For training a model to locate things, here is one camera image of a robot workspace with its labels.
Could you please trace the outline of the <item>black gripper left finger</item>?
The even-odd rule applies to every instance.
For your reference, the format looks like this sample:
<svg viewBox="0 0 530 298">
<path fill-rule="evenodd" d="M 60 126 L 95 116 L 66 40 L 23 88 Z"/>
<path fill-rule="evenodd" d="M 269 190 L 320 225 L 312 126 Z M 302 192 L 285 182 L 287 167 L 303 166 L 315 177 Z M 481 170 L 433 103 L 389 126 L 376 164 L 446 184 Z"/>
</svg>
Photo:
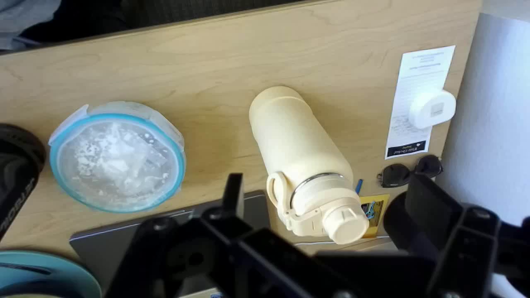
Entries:
<svg viewBox="0 0 530 298">
<path fill-rule="evenodd" d="M 219 207 L 179 223 L 172 217 L 144 220 L 126 248 L 105 298 L 179 298 L 184 283 L 204 276 L 224 298 L 287 298 L 275 276 L 244 253 L 254 228 L 237 210 L 244 175 L 235 172 Z"/>
</svg>

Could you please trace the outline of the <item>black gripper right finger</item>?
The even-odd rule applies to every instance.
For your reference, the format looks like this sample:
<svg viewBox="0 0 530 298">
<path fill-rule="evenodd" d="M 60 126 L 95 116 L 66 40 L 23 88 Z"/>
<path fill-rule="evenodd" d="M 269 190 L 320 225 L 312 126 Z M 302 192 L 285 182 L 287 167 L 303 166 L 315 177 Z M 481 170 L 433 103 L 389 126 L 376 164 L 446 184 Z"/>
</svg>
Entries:
<svg viewBox="0 0 530 298">
<path fill-rule="evenodd" d="M 389 204 L 384 228 L 398 248 L 434 263 L 429 296 L 489 298 L 494 275 L 530 295 L 529 220 L 507 223 L 489 209 L 457 202 L 429 177 L 413 175 Z"/>
</svg>

